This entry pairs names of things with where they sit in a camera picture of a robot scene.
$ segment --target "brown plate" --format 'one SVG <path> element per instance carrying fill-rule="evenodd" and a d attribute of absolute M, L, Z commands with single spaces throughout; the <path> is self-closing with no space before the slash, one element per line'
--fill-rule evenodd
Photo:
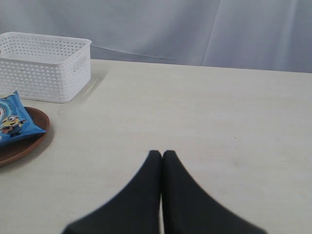
<path fill-rule="evenodd" d="M 33 119 L 34 123 L 45 130 L 46 133 L 0 147 L 0 167 L 28 155 L 42 143 L 49 131 L 50 120 L 44 112 L 32 107 L 26 107 L 26 111 Z"/>

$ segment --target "backdrop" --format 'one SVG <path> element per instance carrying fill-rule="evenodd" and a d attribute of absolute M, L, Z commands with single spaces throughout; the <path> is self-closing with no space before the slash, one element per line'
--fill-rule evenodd
<path fill-rule="evenodd" d="M 87 38 L 92 58 L 312 73 L 312 0 L 0 0 L 0 33 Z"/>

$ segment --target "minion character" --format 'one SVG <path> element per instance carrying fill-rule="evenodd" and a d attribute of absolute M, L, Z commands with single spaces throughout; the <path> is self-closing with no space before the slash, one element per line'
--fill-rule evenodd
<path fill-rule="evenodd" d="M 25 122 L 24 119 L 20 121 L 18 116 L 8 116 L 2 120 L 0 131 L 3 134 L 10 135 L 10 137 L 18 136 Z"/>

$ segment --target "blue snack package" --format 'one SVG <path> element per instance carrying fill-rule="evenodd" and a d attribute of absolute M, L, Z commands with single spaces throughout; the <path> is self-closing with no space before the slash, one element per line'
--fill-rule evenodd
<path fill-rule="evenodd" d="M 0 147 L 42 133 L 45 131 L 34 124 L 17 91 L 0 98 Z"/>

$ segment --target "basket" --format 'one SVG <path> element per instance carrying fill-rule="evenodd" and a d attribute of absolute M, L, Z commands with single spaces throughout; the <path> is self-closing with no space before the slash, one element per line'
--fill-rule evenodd
<path fill-rule="evenodd" d="M 88 39 L 27 33 L 0 35 L 0 94 L 65 103 L 91 78 Z"/>

